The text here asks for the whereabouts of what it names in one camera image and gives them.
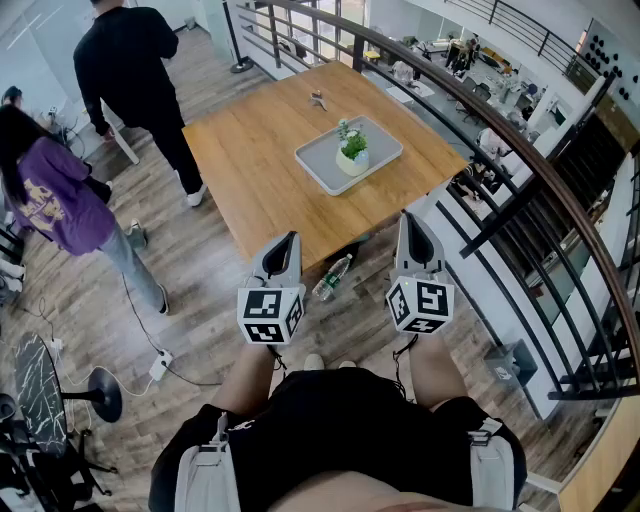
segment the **white flower pot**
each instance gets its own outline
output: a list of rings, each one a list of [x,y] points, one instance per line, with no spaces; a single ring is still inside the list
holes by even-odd
[[[340,167],[340,169],[349,176],[360,176],[363,172],[366,172],[369,169],[368,158],[364,162],[357,164],[350,158],[344,156],[341,148],[338,148],[336,163],[338,164],[338,167]]]

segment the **person's leg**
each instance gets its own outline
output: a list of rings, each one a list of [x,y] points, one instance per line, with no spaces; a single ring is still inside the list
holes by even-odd
[[[203,183],[198,171],[198,164],[196,164],[187,139],[182,133],[184,126],[180,106],[176,101],[163,109],[161,119],[152,121],[146,128],[151,132],[156,146],[169,161],[171,167],[178,171],[187,195],[191,195],[199,192]]]
[[[440,335],[422,336],[409,351],[416,402],[428,409],[467,395],[464,379]]]
[[[267,403],[275,357],[266,345],[246,344],[211,404],[251,417]]]
[[[116,268],[133,283],[145,301],[156,311],[163,312],[166,304],[162,288],[135,253],[118,224],[116,224],[109,240],[100,249],[109,257]]]
[[[25,267],[24,265],[14,265],[13,263],[0,259],[0,271],[4,272],[9,277],[20,279],[24,276]]]

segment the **potted plant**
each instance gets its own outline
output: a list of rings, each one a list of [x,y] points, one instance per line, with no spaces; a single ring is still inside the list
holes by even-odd
[[[341,119],[338,125],[338,138],[340,139],[340,147],[336,155],[338,167],[349,176],[359,176],[369,169],[367,138],[362,130],[349,128],[346,119]]]

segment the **person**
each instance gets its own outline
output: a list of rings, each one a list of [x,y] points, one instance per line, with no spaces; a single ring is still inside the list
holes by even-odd
[[[198,503],[203,496],[195,489],[188,499],[193,497],[197,506],[192,502],[182,507],[182,490],[193,483],[193,466],[179,471],[189,464],[191,447],[207,444],[216,435],[221,418],[228,421],[243,512],[433,510],[433,503],[440,504],[437,510],[450,510],[450,504],[472,505],[480,493],[472,484],[477,480],[471,474],[469,433],[486,421],[495,424],[495,435],[513,455],[513,495],[505,498],[511,508],[526,479],[516,436],[501,422],[489,420],[468,397],[440,336],[423,335],[409,354],[416,403],[403,397],[397,382],[353,362],[325,370],[317,354],[307,357],[306,371],[291,373],[268,398],[274,355],[264,345],[244,346],[212,404],[184,422],[156,461],[150,510],[223,509]],[[399,506],[402,503],[412,505]]]
[[[12,85],[2,95],[2,104],[13,105],[22,110],[22,91],[15,85]]]
[[[3,105],[13,105],[16,108],[19,108],[23,112],[24,109],[24,97],[22,95],[22,91],[18,89],[15,85],[9,87],[5,93],[2,95],[2,104]],[[35,112],[28,111],[29,114],[40,126],[42,126],[45,130],[51,130],[51,126],[53,124],[53,119],[51,116],[43,116],[42,113],[36,114]]]
[[[162,15],[149,7],[123,7],[124,0],[91,0],[98,14],[73,60],[87,112],[99,135],[115,137],[101,100],[129,127],[142,127],[180,177],[190,206],[206,186],[182,133],[185,124],[175,88],[162,63],[178,50]]]
[[[7,92],[2,96],[2,104],[3,105],[13,105],[16,108],[19,108],[24,112],[22,108],[23,105],[22,91],[18,89],[15,85],[12,85],[7,89]],[[65,146],[69,151],[71,151],[71,147],[68,144],[67,137],[65,135],[65,130],[58,124],[54,123],[54,116],[48,115],[44,118],[41,115],[34,116],[33,114],[27,112],[32,119],[35,120],[42,128],[47,130],[51,136],[58,143]],[[113,191],[113,182],[107,181],[106,183],[102,183],[101,181],[96,180],[93,176],[91,176],[91,171],[93,167],[85,162],[85,165],[89,168],[89,176],[84,180],[85,184],[89,186],[91,190],[93,190],[102,201],[107,204],[111,199],[111,194]]]
[[[99,249],[147,303],[169,313],[166,290],[132,246],[146,246],[140,223],[132,222],[127,237],[84,183],[89,168],[13,105],[0,107],[0,172],[5,205],[19,225],[39,231],[74,256]]]

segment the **wooden table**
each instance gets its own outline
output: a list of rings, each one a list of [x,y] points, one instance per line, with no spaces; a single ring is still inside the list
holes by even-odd
[[[328,112],[309,102],[320,90]],[[342,118],[366,115],[404,145],[402,156],[332,197],[294,151]],[[252,258],[290,230],[302,266],[324,260],[466,165],[417,116],[339,62],[269,84],[187,126],[185,136],[241,252]]]
[[[556,494],[562,512],[595,510],[639,441],[640,396],[618,399],[585,454],[562,482],[535,473],[529,473],[527,482]],[[536,512],[532,507],[522,510]]]

